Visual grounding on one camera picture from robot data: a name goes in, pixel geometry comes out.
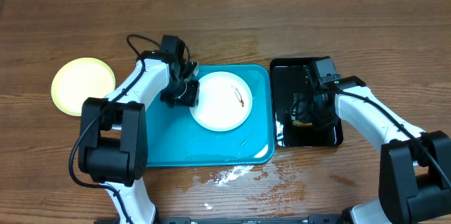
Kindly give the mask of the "green yellow sponge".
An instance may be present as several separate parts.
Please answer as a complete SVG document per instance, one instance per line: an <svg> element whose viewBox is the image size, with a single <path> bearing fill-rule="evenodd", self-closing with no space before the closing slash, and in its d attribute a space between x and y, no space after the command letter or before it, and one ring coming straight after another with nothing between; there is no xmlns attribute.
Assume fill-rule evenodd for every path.
<svg viewBox="0 0 451 224"><path fill-rule="evenodd" d="M311 127L313 125L313 123L311 123L311 122L302 122L302 121L298 121L298 120L293 120L292 124L294 126L298 126L298 127Z"/></svg>

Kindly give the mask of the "white plate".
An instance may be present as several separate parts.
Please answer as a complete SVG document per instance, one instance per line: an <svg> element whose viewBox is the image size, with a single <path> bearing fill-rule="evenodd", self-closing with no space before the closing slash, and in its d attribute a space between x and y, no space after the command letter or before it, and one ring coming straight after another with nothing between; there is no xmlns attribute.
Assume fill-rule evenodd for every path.
<svg viewBox="0 0 451 224"><path fill-rule="evenodd" d="M226 132L241 126L251 110L249 85L236 74L217 71L199 79L199 102L190 112L207 130Z"/></svg>

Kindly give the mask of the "yellow-green plate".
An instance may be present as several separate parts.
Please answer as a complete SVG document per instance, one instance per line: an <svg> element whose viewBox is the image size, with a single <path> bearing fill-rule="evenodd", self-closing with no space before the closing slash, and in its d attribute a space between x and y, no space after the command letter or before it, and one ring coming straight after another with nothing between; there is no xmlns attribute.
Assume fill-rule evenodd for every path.
<svg viewBox="0 0 451 224"><path fill-rule="evenodd" d="M97 58L77 58L55 74L51 98L55 106L70 116L81 116L88 97L103 98L116 87L112 69Z"/></svg>

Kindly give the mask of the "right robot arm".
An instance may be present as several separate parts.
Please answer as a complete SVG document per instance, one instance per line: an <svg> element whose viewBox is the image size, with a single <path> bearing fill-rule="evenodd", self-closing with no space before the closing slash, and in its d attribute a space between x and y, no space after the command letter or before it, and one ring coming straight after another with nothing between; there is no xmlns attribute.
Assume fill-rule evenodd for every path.
<svg viewBox="0 0 451 224"><path fill-rule="evenodd" d="M356 76L324 77L296 93L292 122L352 125L380 154L378 197L345 209L338 223L420 223L450 214L450 138L426 132L379 101Z"/></svg>

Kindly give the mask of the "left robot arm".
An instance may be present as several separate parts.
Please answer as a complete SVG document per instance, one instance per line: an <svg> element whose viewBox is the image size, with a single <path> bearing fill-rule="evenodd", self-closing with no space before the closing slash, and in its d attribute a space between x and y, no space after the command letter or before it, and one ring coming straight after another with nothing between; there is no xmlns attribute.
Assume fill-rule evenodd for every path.
<svg viewBox="0 0 451 224"><path fill-rule="evenodd" d="M199 64L182 54L144 51L116 90L82 105L80 136L70 153L69 173L82 186L104 189L119 223L158 223L143 180L148 137L146 110L155 98L169 107L198 104Z"/></svg>

